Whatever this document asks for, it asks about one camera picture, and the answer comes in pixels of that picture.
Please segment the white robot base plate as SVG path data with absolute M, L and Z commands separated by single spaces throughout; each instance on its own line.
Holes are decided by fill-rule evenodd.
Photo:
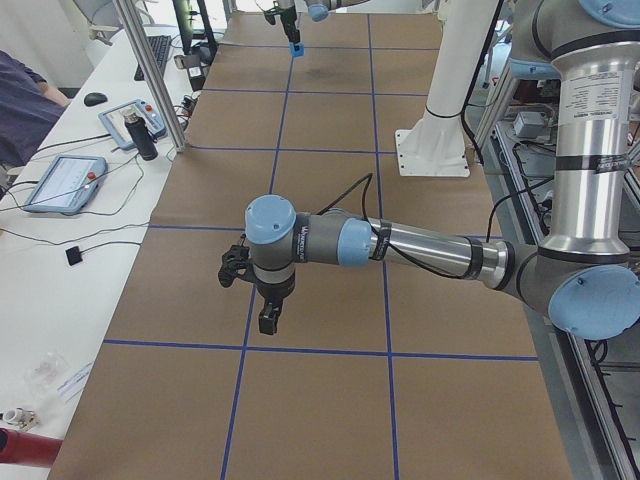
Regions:
M 395 132 L 401 176 L 467 178 L 470 169 L 460 127 L 451 132 L 399 129 Z

